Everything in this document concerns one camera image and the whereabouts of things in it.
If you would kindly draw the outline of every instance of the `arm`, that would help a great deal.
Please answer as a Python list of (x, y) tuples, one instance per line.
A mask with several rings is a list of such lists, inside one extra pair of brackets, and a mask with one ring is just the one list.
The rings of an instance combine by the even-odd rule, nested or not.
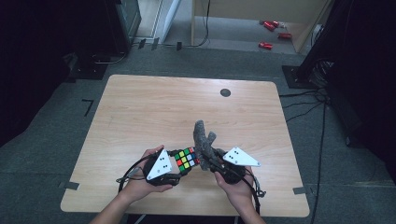
[[(163, 146), (156, 147), (154, 149), (148, 149), (142, 157), (148, 154), (153, 154), (156, 151), (163, 149)], [(144, 167), (146, 161), (142, 161), (136, 167)], [(135, 177), (143, 176), (143, 172), (139, 171), (134, 175)], [(145, 180), (130, 180), (125, 188), (99, 213), (92, 221), (91, 224), (98, 223), (119, 223), (123, 214), (128, 209), (131, 203), (134, 203), (151, 192), (164, 192), (171, 189), (172, 185), (152, 186)]]
[[(218, 172), (215, 172), (215, 178), (221, 187), (227, 194), (228, 200), (231, 205), (235, 208), (236, 212), (241, 216), (246, 224), (265, 224), (264, 220), (257, 214), (253, 201), (251, 200), (251, 192), (245, 182), (239, 181), (235, 185), (229, 185), (224, 181), (224, 178)], [(253, 177), (246, 175), (245, 179), (252, 184)]]

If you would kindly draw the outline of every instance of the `hand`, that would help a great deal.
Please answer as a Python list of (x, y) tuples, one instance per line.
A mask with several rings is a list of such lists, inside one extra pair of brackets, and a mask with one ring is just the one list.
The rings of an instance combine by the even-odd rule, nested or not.
[[(153, 154), (157, 151), (160, 151), (163, 149), (163, 145), (158, 146), (153, 149), (147, 149), (145, 153), (143, 154), (143, 157), (146, 157), (150, 154)], [(141, 167), (143, 168), (146, 164), (147, 160), (140, 162), (139, 164), (136, 165), (136, 167)], [(145, 178), (143, 175), (143, 172), (141, 169), (134, 174), (133, 178), (140, 179), (140, 178)], [(130, 179), (128, 181), (128, 184), (125, 186), (125, 188), (120, 192), (120, 194), (123, 195), (124, 199), (127, 200), (127, 202), (133, 203), (135, 201), (138, 201), (147, 195), (149, 195), (151, 192), (164, 192), (168, 189), (171, 189), (173, 186), (172, 185), (162, 185), (162, 186), (152, 186), (148, 182), (146, 182), (145, 179), (142, 180), (133, 180)]]
[[(246, 166), (246, 169), (253, 173), (250, 166)], [(224, 178), (219, 172), (215, 172), (215, 178), (219, 187), (221, 187), (226, 192), (228, 200), (236, 210), (247, 206), (253, 206), (250, 188), (244, 181), (241, 180), (234, 185), (229, 185), (225, 182)], [(244, 178), (252, 186), (253, 177), (251, 175), (245, 175)]]

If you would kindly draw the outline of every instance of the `gray carpet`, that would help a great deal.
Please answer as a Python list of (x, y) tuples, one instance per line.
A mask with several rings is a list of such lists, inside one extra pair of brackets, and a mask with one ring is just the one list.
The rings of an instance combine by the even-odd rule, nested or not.
[[(0, 223), (88, 223), (95, 214), (64, 213), (60, 203), (108, 77), (112, 74), (273, 81), (279, 94), (290, 90), (281, 65), (300, 65), (301, 55), (159, 46), (134, 47), (111, 64), (103, 80), (63, 83), (29, 128), (0, 148)], [(93, 106), (85, 117), (89, 106)], [(282, 105), (313, 102), (312, 96), (281, 98)], [(312, 105), (284, 109), (285, 118)], [(323, 105), (288, 122), (311, 211), (317, 192)], [(321, 185), (315, 223), (394, 223), (396, 188), (384, 163), (365, 148), (349, 148), (331, 106), (326, 107)], [(267, 223), (310, 223), (304, 218), (265, 217)]]

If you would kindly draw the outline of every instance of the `rubik's cube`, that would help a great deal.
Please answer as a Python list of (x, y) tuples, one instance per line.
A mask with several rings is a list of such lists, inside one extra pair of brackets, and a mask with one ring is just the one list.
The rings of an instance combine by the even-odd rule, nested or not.
[(188, 172), (191, 167), (199, 164), (199, 160), (195, 155), (193, 147), (187, 147), (186, 149), (179, 151), (175, 155), (175, 160), (181, 173)]

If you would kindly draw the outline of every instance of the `red object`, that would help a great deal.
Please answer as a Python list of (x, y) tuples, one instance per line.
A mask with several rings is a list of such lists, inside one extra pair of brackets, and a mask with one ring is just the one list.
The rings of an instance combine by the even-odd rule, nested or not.
[(289, 34), (289, 33), (279, 33), (279, 34), (277, 34), (277, 38), (291, 39), (291, 34)]
[(271, 21), (271, 24), (273, 24), (276, 28), (279, 26), (279, 22), (278, 21)]
[(271, 32), (275, 30), (275, 26), (270, 21), (265, 21), (263, 25)]
[(261, 48), (261, 49), (269, 49), (269, 50), (271, 50), (272, 49), (272, 44), (270, 44), (270, 43), (265, 43), (265, 42), (260, 42), (260, 44), (259, 44), (259, 48)]

